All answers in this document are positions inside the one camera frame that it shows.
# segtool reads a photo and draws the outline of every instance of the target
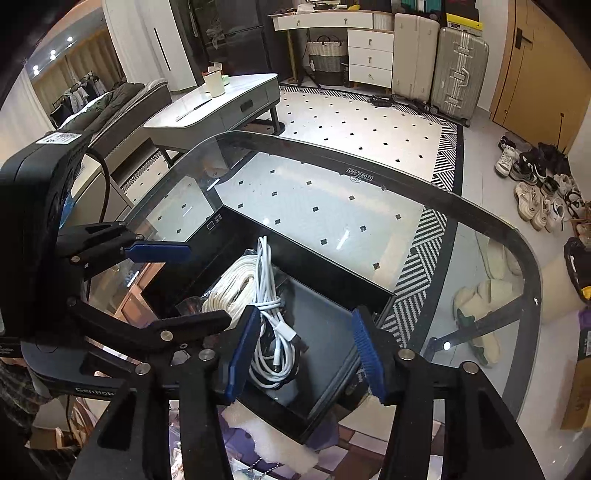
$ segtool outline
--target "silver suitcase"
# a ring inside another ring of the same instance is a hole
[[[437,55],[439,23],[417,15],[394,15],[392,93],[428,102]]]
[[[435,64],[431,113],[445,113],[470,126],[488,62],[488,44],[480,37],[442,28]]]

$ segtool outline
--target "glass table top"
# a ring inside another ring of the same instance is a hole
[[[510,225],[398,170],[245,131],[191,150],[126,221],[147,239],[189,241],[215,228],[221,212],[374,289],[387,299],[374,302],[378,326],[438,364],[477,362],[517,416],[535,357],[541,287],[532,252]],[[161,266],[122,262],[93,281],[91,303],[138,326],[155,320],[142,290]],[[361,294],[352,296],[363,304]]]

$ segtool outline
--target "black cable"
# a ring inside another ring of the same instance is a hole
[[[70,435],[74,437],[74,430],[72,430],[72,424],[70,423],[70,417],[68,416],[68,410],[70,410],[70,396],[68,395],[68,399],[66,400],[66,423],[68,424],[68,428],[70,429]]]
[[[111,175],[109,174],[109,167],[105,162],[105,159],[100,155],[96,150],[92,148],[86,149],[86,154],[96,160],[101,168],[103,169],[103,175],[105,176],[105,197],[103,198],[103,208],[100,211],[99,223],[103,223],[105,221],[105,215],[107,213],[107,206],[109,205],[109,195],[111,194]],[[90,299],[90,284],[92,279],[88,279],[88,285],[86,286],[86,301],[88,302]]]

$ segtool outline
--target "desk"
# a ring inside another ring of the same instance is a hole
[[[253,122],[266,111],[274,135],[280,135],[285,125],[279,122],[275,105],[280,101],[277,74],[264,73],[230,77],[226,93],[212,98],[206,85],[179,98],[144,124],[152,142],[172,166],[166,150],[186,153],[214,135],[237,129]]]
[[[291,30],[298,28],[343,27],[348,29],[349,80],[385,88],[392,86],[392,52],[394,51],[394,15],[387,12],[322,10],[308,14],[269,15],[275,30],[285,30],[294,78],[296,60]]]

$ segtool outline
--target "white dresser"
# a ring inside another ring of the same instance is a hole
[[[394,32],[348,30],[349,80],[392,88]]]

